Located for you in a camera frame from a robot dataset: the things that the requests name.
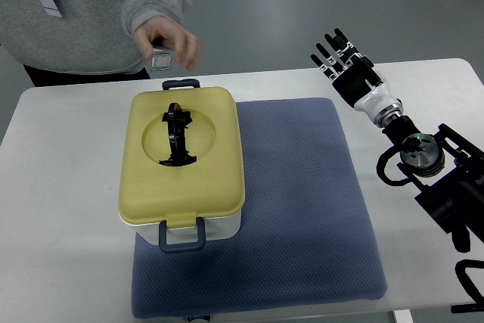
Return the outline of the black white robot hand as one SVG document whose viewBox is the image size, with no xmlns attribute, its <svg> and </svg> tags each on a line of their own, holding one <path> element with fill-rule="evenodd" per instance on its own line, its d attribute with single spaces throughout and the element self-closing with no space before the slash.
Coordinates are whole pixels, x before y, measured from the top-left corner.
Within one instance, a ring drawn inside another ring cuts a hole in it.
<svg viewBox="0 0 484 323">
<path fill-rule="evenodd" d="M 350 107 L 365 113 L 378 128 L 385 128 L 403 116 L 402 103 L 389 93 L 388 83 L 340 29 L 336 28 L 333 35 L 325 34 L 324 38 L 334 53 L 317 43 L 319 54 L 312 54 L 311 59 Z"/>
</svg>

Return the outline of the person's bare hand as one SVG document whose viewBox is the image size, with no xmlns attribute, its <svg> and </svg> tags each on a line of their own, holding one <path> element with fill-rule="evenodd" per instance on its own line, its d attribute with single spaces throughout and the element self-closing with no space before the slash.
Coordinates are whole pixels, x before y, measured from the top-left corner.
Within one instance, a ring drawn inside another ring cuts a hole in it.
<svg viewBox="0 0 484 323">
<path fill-rule="evenodd" d="M 175 21 L 156 16 L 144 22 L 134 32 L 134 40 L 146 60 L 154 55 L 154 43 L 174 52 L 175 61 L 186 70 L 197 68 L 201 56 L 200 40 Z"/>
</svg>

